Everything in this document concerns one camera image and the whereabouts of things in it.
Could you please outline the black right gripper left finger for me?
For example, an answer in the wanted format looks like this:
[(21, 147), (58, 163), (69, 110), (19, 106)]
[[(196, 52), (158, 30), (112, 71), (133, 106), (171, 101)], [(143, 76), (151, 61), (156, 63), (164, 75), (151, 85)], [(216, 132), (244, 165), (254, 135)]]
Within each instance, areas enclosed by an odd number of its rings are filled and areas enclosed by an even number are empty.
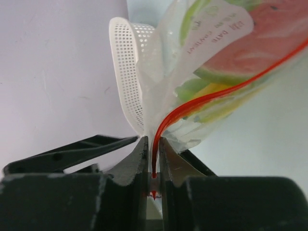
[(148, 138), (108, 171), (96, 164), (73, 173), (4, 173), (3, 231), (143, 231), (146, 229)]

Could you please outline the clear zip top bag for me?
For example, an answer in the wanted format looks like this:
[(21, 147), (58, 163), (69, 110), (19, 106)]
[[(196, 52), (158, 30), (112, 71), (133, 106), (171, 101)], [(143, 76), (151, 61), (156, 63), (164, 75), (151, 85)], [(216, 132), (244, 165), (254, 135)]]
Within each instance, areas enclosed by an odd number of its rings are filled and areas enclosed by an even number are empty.
[(305, 0), (175, 0), (139, 52), (144, 134), (195, 147), (308, 56)]

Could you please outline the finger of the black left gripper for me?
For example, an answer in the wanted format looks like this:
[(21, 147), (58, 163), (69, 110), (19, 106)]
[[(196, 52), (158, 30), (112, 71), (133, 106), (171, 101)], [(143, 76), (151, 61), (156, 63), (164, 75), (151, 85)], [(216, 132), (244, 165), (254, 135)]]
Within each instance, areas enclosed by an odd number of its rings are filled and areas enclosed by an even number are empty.
[(117, 138), (104, 135), (77, 141), (7, 164), (3, 173), (60, 173), (65, 169), (105, 155), (137, 141), (138, 136)]

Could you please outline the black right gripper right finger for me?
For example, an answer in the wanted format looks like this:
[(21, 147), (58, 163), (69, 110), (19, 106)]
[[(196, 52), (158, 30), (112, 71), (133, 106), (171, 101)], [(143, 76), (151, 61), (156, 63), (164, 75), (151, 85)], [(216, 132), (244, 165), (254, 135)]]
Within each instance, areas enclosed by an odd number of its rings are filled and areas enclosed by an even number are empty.
[(283, 177), (223, 177), (159, 143), (163, 228), (166, 231), (305, 231), (308, 202)]

